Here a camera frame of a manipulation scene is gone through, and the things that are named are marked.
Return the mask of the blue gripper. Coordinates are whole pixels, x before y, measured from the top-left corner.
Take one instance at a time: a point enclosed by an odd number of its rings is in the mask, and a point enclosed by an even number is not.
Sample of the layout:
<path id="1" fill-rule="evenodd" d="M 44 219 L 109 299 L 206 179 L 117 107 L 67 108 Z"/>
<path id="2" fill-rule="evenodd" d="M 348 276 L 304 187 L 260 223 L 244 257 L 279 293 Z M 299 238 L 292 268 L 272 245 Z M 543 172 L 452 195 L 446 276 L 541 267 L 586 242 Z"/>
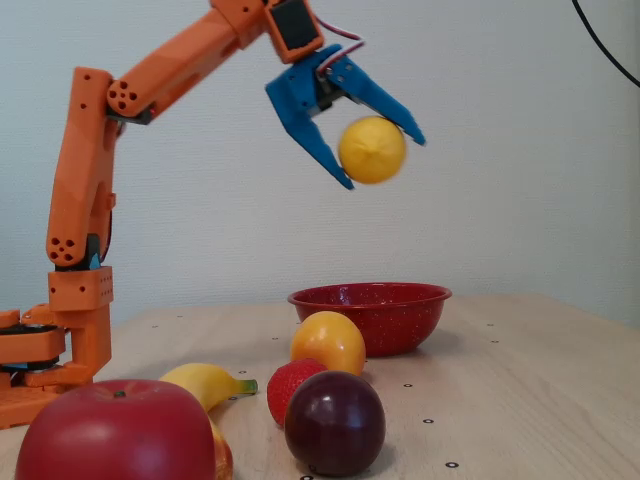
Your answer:
<path id="1" fill-rule="evenodd" d="M 314 122 L 314 117 L 331 108 L 334 101 L 351 97 L 390 120 L 416 144 L 424 146 L 426 138 L 409 109 L 349 57 L 335 62 L 327 70 L 327 77 L 316 72 L 340 47 L 340 44 L 324 47 L 293 63 L 268 83 L 265 91 L 287 133 L 344 188 L 353 190 L 352 180 Z"/>

